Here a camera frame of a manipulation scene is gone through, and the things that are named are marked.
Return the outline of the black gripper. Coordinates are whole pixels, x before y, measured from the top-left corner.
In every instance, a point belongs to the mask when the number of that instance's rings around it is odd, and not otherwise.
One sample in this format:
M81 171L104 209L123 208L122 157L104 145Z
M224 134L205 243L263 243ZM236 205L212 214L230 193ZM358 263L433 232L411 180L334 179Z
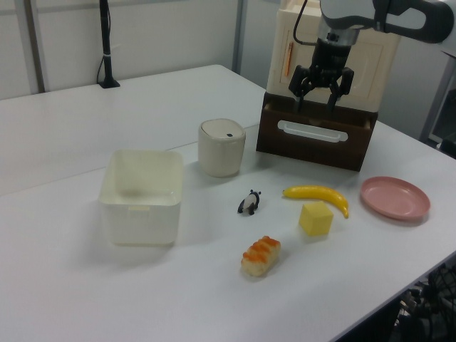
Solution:
M358 29L319 29L311 70L298 65L289 84L289 90L296 98L295 112L301 111L304 96L314 88L329 88L331 94L326 106L329 112L343 95L350 93L354 71L346 67L346 62L357 39Z

